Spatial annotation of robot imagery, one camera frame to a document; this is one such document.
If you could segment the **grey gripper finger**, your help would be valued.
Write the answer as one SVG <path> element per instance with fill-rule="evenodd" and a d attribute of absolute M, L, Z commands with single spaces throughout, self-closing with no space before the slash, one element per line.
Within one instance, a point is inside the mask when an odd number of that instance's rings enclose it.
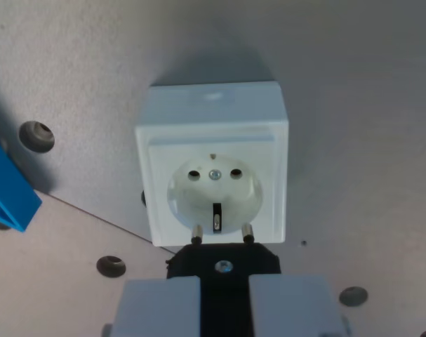
<path fill-rule="evenodd" d="M 125 283 L 113 336 L 200 336 L 198 277 L 137 279 Z"/>
<path fill-rule="evenodd" d="M 252 275 L 255 336 L 346 336 L 337 300 L 323 277 Z"/>

